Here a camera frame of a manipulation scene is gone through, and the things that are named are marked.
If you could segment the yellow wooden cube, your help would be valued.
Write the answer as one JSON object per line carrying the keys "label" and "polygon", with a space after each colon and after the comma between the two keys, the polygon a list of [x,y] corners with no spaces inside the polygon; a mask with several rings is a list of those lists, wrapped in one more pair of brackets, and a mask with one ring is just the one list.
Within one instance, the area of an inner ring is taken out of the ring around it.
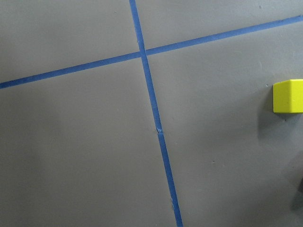
{"label": "yellow wooden cube", "polygon": [[273,112],[303,113],[303,80],[290,79],[273,85]]}

